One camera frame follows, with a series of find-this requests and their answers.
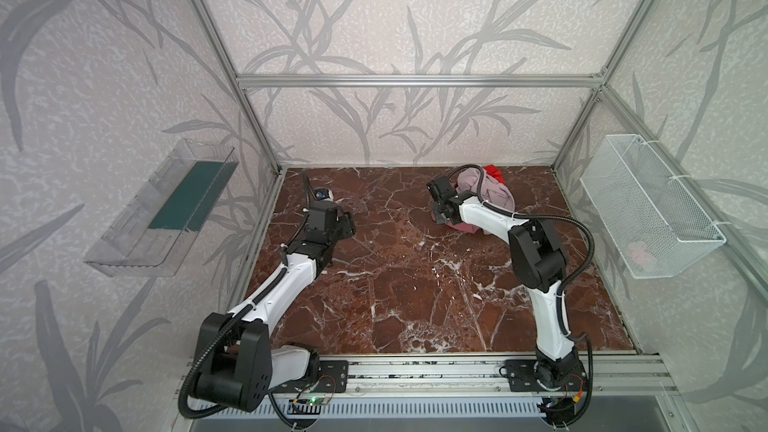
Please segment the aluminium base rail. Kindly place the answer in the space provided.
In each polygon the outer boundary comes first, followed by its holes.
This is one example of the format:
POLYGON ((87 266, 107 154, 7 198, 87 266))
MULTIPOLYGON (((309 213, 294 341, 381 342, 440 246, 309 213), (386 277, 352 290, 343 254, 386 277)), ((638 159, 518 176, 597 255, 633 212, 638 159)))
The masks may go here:
MULTIPOLYGON (((575 395, 586 380, 547 390, 532 377, 526 353, 328 355, 313 393, 341 398, 501 397, 575 395)), ((593 395, 677 395, 677 385, 658 355, 626 351, 593 356, 593 395)))

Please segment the light lilac cloth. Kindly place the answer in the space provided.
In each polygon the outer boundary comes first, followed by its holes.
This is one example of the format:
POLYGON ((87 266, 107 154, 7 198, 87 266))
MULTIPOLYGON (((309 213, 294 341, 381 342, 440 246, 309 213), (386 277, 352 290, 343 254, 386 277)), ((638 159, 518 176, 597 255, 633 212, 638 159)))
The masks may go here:
MULTIPOLYGON (((472 167, 467 168, 458 174, 456 179, 456 189, 458 192, 476 192, 480 180, 480 171, 478 169, 472 167)), ((488 177, 484 168, 483 179, 481 181, 481 196, 484 201, 502 209, 514 211, 515 199, 505 183, 500 184, 493 178, 488 177)))

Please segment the red cloth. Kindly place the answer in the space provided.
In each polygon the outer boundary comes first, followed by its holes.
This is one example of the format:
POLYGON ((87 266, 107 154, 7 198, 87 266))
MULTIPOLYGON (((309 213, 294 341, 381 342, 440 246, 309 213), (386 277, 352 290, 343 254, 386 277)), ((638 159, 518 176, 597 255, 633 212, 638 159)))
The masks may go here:
POLYGON ((498 169, 495 165, 488 165, 484 167, 484 171, 486 172, 488 177, 493 178, 496 182, 500 184, 504 184, 504 177, 500 169, 498 169))

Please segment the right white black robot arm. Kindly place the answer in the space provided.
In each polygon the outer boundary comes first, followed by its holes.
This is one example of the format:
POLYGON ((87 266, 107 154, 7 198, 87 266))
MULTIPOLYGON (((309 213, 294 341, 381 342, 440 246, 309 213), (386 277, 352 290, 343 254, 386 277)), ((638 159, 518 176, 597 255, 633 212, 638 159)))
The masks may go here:
POLYGON ((544 390, 557 391, 581 379, 581 390, 591 385, 590 365, 579 357, 568 325, 564 289, 567 259, 553 226, 556 216, 517 214, 492 204, 478 192, 459 192, 446 176, 427 184, 432 211, 439 224, 470 225, 505 242, 513 273, 528 291, 536 324, 536 362, 533 380, 544 390))

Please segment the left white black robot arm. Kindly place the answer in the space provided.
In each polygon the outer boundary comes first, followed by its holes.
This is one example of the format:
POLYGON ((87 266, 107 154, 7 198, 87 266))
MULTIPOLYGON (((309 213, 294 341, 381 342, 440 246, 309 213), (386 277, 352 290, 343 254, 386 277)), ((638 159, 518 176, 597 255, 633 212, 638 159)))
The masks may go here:
POLYGON ((337 243, 355 233, 352 215, 330 190, 312 193, 273 273, 229 312, 211 313, 203 321, 177 399, 183 417, 201 419, 227 408, 251 412, 285 383, 319 380, 317 352, 300 345, 275 349, 271 334, 300 293, 331 264, 337 243))

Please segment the aluminium frame crossbar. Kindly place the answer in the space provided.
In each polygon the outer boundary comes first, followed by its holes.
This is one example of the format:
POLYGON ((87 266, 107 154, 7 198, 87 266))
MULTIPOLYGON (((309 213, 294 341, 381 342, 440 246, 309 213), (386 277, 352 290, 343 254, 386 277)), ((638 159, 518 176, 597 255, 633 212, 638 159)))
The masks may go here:
POLYGON ((597 88, 603 79, 589 74, 243 74, 236 78, 243 89, 257 88, 597 88))

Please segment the clear plastic wall bin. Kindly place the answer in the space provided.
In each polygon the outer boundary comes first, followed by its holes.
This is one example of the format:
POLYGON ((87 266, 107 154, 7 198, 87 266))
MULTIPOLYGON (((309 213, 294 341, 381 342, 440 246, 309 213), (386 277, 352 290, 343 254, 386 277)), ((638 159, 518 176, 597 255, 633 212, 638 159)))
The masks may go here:
POLYGON ((239 160, 230 145, 177 142, 84 263, 108 277, 172 277, 239 160))

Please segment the dark pink cloth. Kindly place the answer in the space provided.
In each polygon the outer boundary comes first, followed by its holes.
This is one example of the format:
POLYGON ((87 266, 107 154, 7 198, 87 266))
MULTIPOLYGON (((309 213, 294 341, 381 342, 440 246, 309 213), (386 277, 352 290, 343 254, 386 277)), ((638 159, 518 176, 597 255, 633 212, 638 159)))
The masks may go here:
POLYGON ((450 227, 452 229, 455 229, 457 231, 460 231, 462 233, 467 234, 475 234, 480 230, 480 227, 473 226, 466 223, 458 223, 453 224, 450 220, 446 219, 444 216, 437 214, 436 212, 431 213, 432 219, 435 221, 438 225, 445 225, 447 227, 450 227))

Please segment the pink item in basket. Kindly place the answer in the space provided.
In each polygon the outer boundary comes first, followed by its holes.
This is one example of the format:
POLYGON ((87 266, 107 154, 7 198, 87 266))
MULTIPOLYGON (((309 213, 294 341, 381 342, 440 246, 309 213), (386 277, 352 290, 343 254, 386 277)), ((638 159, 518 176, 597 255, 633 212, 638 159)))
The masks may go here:
POLYGON ((647 247, 644 241, 630 242, 627 247, 629 258, 639 268, 644 271, 654 271, 657 265, 657 258, 647 247))

